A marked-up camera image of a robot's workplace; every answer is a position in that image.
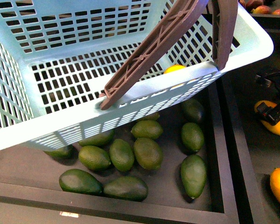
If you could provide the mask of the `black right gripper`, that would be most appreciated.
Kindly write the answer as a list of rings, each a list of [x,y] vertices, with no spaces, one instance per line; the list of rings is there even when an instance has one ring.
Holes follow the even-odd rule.
[[[280,71],[265,74],[256,75],[255,81],[261,86],[269,88],[273,86],[277,91],[277,97],[280,100],[280,83],[275,80],[276,77],[280,77]],[[256,107],[256,114],[260,120],[268,122],[270,125],[275,126],[280,122],[280,102],[275,106],[268,106],[266,103],[260,103]]]

